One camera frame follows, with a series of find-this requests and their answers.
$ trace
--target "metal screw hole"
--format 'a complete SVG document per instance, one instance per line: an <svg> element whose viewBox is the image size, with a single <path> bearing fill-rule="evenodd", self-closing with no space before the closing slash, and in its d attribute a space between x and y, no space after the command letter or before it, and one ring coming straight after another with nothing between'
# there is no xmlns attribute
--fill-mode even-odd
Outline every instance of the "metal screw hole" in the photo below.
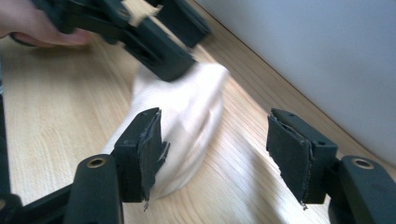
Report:
<svg viewBox="0 0 396 224"><path fill-rule="evenodd" d="M106 160L104 158L94 158L87 163L89 168L98 168L105 165Z"/></svg>
<svg viewBox="0 0 396 224"><path fill-rule="evenodd" d="M363 160L363 159L353 159L352 160L353 164L355 164L356 166L358 166L361 169L365 169L365 170L373 170L374 166L372 163L370 163L369 161Z"/></svg>

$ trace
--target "white cloth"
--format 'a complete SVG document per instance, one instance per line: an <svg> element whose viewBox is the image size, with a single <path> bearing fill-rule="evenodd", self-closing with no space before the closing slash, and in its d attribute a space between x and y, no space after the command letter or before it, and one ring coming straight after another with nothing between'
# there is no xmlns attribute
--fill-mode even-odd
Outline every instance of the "white cloth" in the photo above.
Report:
<svg viewBox="0 0 396 224"><path fill-rule="evenodd" d="M111 153L138 113L159 107L163 141L171 145L166 162L156 175L150 200L182 188L201 167L211 137L219 126L222 90L228 76L229 72L217 63L197 63L183 77L165 82L141 66L134 80L131 110L103 153Z"/></svg>

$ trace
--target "white towel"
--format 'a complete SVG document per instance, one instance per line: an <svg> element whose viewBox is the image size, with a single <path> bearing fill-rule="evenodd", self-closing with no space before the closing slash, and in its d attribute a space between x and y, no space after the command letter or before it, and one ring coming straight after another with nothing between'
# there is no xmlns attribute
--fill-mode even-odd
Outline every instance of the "white towel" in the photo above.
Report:
<svg viewBox="0 0 396 224"><path fill-rule="evenodd" d="M103 153L111 153L138 113L159 107L163 141L171 146L150 191L152 202L182 188L201 167L219 126L222 90L228 76L229 72L217 63L197 63L183 77L165 82L141 66L134 80L131 110Z"/></svg>

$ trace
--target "wooden surface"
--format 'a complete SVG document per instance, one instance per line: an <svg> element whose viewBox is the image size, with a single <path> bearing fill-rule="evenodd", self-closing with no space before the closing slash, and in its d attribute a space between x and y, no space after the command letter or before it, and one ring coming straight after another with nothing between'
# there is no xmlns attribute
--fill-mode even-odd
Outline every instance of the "wooden surface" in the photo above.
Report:
<svg viewBox="0 0 396 224"><path fill-rule="evenodd" d="M152 12L140 0L126 5L137 14ZM125 204L125 222L328 223L328 200L304 211L268 156L270 108L299 114L340 146L340 156L372 155L203 14L214 32L203 46L233 75L224 89L218 133L185 188L150 203L146 212L143 204ZM3 39L0 53L12 191L30 203L70 184L78 163L101 152L129 110L138 62L98 37L87 47L54 49L29 49ZM201 47L194 55L213 61Z"/></svg>

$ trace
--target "white wall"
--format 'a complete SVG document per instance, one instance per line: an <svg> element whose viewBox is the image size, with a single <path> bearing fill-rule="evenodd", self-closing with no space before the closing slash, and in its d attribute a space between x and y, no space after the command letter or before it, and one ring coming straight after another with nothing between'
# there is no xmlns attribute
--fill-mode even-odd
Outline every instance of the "white wall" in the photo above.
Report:
<svg viewBox="0 0 396 224"><path fill-rule="evenodd" d="M196 0L396 166L395 0Z"/></svg>

